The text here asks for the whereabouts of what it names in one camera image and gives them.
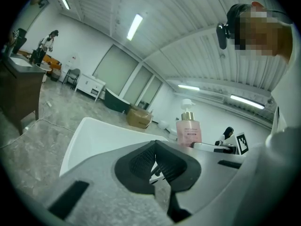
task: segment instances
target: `pump bottle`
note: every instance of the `pump bottle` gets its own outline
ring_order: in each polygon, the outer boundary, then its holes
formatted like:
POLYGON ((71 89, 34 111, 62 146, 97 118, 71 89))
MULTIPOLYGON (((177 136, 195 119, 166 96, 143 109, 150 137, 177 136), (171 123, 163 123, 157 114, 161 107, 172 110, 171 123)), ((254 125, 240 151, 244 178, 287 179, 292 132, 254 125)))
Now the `pump bottle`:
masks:
POLYGON ((182 120, 176 123, 178 143, 182 146, 191 147, 193 142, 202 142, 200 123, 194 120, 193 112, 189 111, 192 105, 195 104, 191 100, 182 100, 181 108, 185 112, 182 113, 182 120))

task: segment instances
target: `white shirt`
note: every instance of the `white shirt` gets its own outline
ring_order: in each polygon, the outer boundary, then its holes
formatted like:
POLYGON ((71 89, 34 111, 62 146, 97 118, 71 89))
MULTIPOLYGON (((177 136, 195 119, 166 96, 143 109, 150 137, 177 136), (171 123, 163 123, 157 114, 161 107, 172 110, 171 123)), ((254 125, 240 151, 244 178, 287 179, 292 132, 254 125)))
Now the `white shirt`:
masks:
POLYGON ((272 91, 272 96, 279 107, 274 115, 271 134, 286 127, 301 126, 301 38, 293 24, 293 49, 287 72, 272 91))
POLYGON ((219 141, 219 144, 218 144, 218 145, 221 145, 221 144, 224 142, 224 140, 225 140, 225 135, 222 134, 222 135, 218 138, 218 140, 217 140, 217 141, 219 141))
POLYGON ((51 39, 51 40, 47 41, 48 38, 49 38, 49 35, 46 36, 46 37, 43 39, 43 41, 42 41, 42 43, 41 43, 41 45, 40 45, 39 48, 42 48, 42 44, 44 44, 44 45, 47 47, 47 50, 48 50, 49 48, 52 48, 53 43, 54 43, 54 39, 51 39))

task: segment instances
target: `white cable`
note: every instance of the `white cable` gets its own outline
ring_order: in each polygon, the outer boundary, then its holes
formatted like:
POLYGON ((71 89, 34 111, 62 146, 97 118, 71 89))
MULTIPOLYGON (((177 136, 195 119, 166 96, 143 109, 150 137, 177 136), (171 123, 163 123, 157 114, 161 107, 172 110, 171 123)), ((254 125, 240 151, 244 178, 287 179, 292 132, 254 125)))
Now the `white cable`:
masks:
POLYGON ((35 124, 37 124, 39 121, 46 121, 46 122, 48 122, 48 123, 50 123, 51 125, 54 125, 54 126, 57 126, 57 127, 61 127, 61 128, 64 128, 64 129, 66 129, 66 130, 68 130, 68 131, 71 131, 71 132, 73 132, 74 133, 74 131, 73 130, 70 130, 70 129, 68 129, 68 128, 66 128, 65 126, 59 126, 59 125, 56 125, 56 124, 54 124, 54 123, 52 123, 52 122, 50 122, 50 121, 47 121, 46 119, 44 119, 44 116, 45 116, 45 110, 44 110, 44 105, 45 104, 43 104, 42 105, 42 108, 43 108, 43 117, 41 118, 41 119, 38 119, 32 126, 30 126, 29 128, 28 128, 28 130, 26 131, 26 132, 24 132, 22 135, 20 135, 19 137, 17 137, 15 140, 13 140, 12 142, 9 142, 9 143, 7 143, 6 145, 3 145, 3 146, 1 146, 0 147, 0 149, 2 149, 2 148, 4 148, 4 147, 7 147, 8 145, 11 145, 11 144, 13 144, 14 142, 16 142, 18 139, 20 139, 23 135, 25 135, 35 124))

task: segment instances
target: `white table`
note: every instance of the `white table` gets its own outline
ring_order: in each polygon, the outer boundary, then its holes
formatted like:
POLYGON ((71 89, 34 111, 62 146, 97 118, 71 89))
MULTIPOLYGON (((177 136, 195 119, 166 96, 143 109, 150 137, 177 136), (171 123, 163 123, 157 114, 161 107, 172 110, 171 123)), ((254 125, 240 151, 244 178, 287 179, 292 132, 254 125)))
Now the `white table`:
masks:
POLYGON ((167 141, 161 136, 128 130, 86 117, 80 122, 69 143, 60 176, 91 156, 152 140, 167 141))
POLYGON ((92 75, 81 74, 74 91, 78 89, 95 98, 97 101, 105 82, 95 78, 92 75))
POLYGON ((49 71, 52 71, 52 69, 50 68, 50 66, 47 64, 47 63, 41 63, 40 64, 40 69, 44 70, 45 71, 45 74, 43 76, 43 79, 42 79, 42 83, 44 83, 47 79, 47 72, 49 71))

